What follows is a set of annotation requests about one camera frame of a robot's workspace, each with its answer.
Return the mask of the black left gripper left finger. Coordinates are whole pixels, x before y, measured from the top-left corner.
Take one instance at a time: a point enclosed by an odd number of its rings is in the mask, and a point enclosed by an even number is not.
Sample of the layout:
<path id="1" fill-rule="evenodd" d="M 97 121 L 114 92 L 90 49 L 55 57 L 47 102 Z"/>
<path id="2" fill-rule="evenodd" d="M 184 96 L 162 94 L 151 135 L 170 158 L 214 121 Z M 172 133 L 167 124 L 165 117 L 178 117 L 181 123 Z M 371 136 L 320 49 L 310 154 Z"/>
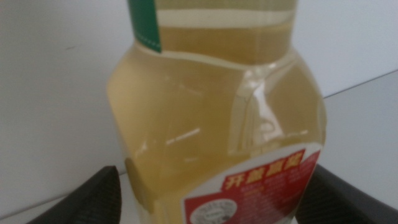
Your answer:
<path id="1" fill-rule="evenodd" d="M 115 166 L 105 166 L 29 224 L 118 224 L 121 184 Z"/>

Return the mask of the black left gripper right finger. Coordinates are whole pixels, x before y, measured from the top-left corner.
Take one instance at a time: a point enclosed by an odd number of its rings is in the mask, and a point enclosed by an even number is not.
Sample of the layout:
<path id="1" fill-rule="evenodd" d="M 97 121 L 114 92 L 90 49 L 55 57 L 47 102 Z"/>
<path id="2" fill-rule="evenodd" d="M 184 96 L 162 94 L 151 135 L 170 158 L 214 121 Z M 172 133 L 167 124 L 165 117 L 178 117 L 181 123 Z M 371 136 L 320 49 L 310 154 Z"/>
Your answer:
<path id="1" fill-rule="evenodd" d="M 397 209 L 317 165 L 295 218 L 300 224 L 397 224 Z"/>

